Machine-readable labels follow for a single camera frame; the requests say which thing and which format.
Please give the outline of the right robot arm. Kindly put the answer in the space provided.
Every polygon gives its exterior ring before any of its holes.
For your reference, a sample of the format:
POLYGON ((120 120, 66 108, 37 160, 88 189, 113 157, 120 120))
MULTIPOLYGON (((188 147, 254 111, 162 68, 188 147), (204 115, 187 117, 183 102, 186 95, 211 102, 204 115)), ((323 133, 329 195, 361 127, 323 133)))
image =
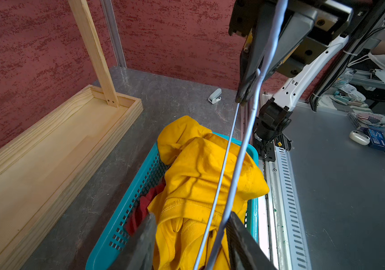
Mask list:
POLYGON ((236 103, 251 110, 243 142, 260 147, 290 123, 301 95, 347 43, 353 9, 339 1, 236 1, 228 32, 245 38, 236 103))

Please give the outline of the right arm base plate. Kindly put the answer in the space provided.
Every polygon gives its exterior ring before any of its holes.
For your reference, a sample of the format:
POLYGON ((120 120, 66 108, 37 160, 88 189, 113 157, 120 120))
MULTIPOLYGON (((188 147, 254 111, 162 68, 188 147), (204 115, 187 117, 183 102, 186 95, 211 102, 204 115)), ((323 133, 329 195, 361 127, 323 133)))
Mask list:
POLYGON ((292 140, 290 140, 286 135, 280 134, 276 136, 273 140, 264 144, 263 142, 258 143, 260 156, 266 162, 275 162, 276 161, 276 152, 275 148, 283 148, 286 151, 290 151, 292 148, 292 140))

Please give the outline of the dark red t-shirt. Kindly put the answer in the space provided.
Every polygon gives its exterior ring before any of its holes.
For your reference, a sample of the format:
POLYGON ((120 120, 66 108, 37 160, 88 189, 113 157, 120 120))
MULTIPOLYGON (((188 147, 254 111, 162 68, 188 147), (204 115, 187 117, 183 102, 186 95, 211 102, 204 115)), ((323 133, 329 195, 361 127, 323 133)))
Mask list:
POLYGON ((165 188, 166 181, 164 176, 161 178, 160 183, 151 188, 146 195, 140 197, 138 206, 132 211, 132 216, 125 224, 124 228, 129 236, 132 236, 141 223, 144 221, 146 216, 149 214, 148 206, 152 200, 159 195, 165 188))

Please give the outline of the yellow t-shirt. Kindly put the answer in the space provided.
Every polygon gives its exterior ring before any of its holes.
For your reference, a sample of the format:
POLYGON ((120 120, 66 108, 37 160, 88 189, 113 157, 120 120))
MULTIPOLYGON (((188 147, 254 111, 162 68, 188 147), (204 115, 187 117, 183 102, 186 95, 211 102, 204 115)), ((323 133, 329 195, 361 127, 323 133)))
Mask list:
POLYGON ((225 209, 238 145, 184 116, 162 130, 166 186, 148 206, 157 221, 153 268, 191 270, 210 258, 225 209))

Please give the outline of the light blue wire hanger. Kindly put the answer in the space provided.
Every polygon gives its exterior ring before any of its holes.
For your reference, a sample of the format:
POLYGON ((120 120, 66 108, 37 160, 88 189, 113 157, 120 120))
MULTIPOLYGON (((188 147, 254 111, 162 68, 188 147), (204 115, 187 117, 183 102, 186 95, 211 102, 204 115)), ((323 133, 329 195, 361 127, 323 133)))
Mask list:
POLYGON ((260 91, 262 87, 262 83, 265 79, 265 76, 268 72, 268 69, 271 65, 272 59, 276 53, 278 42, 279 42, 279 35, 281 32, 281 27, 284 21, 285 12, 287 10, 288 1, 278 1, 275 7, 274 16, 272 19, 272 25, 270 28, 269 37, 267 39, 266 46, 264 48, 264 57, 262 66, 255 71, 256 78, 253 81, 252 90, 253 90, 253 107, 251 110, 251 117, 248 122, 248 127, 246 128, 246 132, 244 135, 244 138, 242 140, 242 144, 240 147, 240 151, 237 156, 236 165, 234 169, 234 173, 231 180, 231 185, 229 189, 229 193, 226 200, 225 210, 222 215, 222 219, 218 228, 217 236, 215 239, 215 242, 212 247, 212 251, 210 254, 210 258, 208 260, 208 263, 205 266, 206 270, 212 270, 215 266, 218 253, 221 248, 222 239, 224 238, 224 230, 228 223, 229 216, 231 213, 231 210, 233 208, 234 199, 236 195, 237 190, 237 184, 239 181, 240 173, 242 170, 242 164, 245 158, 246 148, 248 147, 249 140, 251 138, 251 134, 253 131, 254 126, 254 118, 257 113, 259 99, 260 99, 260 91))

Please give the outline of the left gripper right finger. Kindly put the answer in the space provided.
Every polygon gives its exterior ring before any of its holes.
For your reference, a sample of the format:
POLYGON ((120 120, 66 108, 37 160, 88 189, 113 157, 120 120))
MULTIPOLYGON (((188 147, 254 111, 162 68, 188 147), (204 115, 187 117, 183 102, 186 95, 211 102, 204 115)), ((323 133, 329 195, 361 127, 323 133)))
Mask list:
POLYGON ((231 270, 276 270, 236 213, 225 227, 231 270))

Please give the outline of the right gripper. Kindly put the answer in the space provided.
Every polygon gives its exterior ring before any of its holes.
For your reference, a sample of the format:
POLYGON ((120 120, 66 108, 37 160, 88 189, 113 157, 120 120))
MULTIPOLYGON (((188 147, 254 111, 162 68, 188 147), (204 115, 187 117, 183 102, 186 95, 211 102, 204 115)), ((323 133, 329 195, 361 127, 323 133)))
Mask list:
MULTIPOLYGON (((270 38, 276 1, 236 1, 229 23, 230 35, 246 39, 241 53, 241 80, 236 102, 253 94, 255 71, 262 66, 270 38)), ((265 76, 274 73, 292 78, 311 64, 350 25, 352 8, 337 1, 289 1, 276 53, 265 76)))

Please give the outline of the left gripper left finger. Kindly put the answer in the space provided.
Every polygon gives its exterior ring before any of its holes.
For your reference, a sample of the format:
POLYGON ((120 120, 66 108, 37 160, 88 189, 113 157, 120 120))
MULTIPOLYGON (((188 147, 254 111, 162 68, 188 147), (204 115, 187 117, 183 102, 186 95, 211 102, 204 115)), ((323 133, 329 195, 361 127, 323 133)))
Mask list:
POLYGON ((119 253, 109 270, 152 270, 157 223, 150 213, 119 253))

